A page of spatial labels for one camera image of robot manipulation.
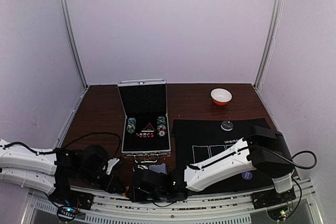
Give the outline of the blue playing card deck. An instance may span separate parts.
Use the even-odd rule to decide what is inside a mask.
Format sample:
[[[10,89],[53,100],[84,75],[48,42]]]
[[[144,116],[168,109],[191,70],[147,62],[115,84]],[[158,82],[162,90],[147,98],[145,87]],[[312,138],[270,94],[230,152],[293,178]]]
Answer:
[[[150,165],[149,170],[156,172],[156,173],[163,173],[167,175],[167,167],[166,164],[160,164],[160,165]]]

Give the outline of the clear acrylic dealer button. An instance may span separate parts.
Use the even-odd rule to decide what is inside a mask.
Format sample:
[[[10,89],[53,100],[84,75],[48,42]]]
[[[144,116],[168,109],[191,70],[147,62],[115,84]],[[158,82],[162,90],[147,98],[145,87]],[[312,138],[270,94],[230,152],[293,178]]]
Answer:
[[[234,127],[231,121],[223,121],[220,126],[224,131],[231,131]]]

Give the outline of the purple small blind button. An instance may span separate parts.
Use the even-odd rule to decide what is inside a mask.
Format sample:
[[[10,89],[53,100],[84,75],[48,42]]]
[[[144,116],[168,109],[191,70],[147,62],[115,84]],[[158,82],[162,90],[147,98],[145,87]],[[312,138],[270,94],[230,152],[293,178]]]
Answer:
[[[253,173],[251,171],[241,173],[241,177],[244,180],[251,180],[253,178]]]

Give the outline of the orange big blind button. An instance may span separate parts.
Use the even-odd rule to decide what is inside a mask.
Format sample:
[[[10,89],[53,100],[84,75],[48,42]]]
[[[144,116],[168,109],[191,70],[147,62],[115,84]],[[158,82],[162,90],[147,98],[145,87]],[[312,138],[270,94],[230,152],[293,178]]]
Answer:
[[[126,188],[125,188],[125,192],[123,193],[123,196],[125,197],[125,198],[130,198],[130,187],[129,186],[127,186]]]

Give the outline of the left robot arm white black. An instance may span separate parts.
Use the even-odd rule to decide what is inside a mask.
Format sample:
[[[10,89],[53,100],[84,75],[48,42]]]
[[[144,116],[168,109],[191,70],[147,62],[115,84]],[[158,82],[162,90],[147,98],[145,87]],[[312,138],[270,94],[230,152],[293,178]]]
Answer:
[[[113,173],[121,163],[100,145],[83,150],[38,149],[1,140],[1,181],[55,194],[64,205],[76,199],[70,179],[79,178],[108,193],[123,193],[125,187]]]

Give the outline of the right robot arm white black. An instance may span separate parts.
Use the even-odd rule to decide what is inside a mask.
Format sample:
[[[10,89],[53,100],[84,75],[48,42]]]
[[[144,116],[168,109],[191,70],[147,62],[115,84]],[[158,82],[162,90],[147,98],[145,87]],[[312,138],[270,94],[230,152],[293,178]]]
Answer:
[[[244,137],[229,149],[204,161],[186,164],[169,175],[135,169],[125,195],[132,202],[183,201],[190,192],[201,192],[222,180],[258,170],[272,180],[274,188],[269,192],[269,199],[279,204],[293,187],[294,170],[309,170],[317,165],[316,162],[310,166],[299,165],[293,158],[281,132],[250,126],[245,129]]]

